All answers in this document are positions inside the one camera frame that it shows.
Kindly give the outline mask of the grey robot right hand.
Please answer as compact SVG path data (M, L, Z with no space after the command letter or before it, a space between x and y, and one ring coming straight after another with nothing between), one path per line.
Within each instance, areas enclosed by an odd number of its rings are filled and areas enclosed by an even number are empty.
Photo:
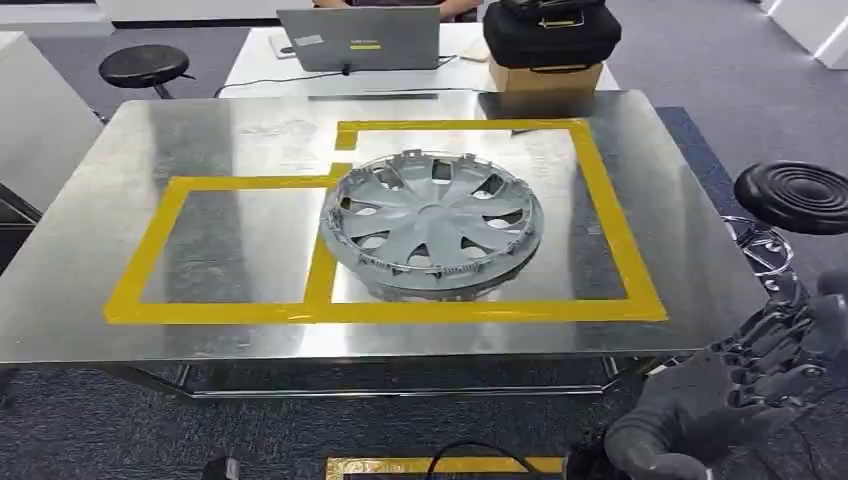
M847 273L809 293L792 272L737 330L651 376L606 431L604 452L631 479L710 479L750 445L815 406L811 395L847 351Z

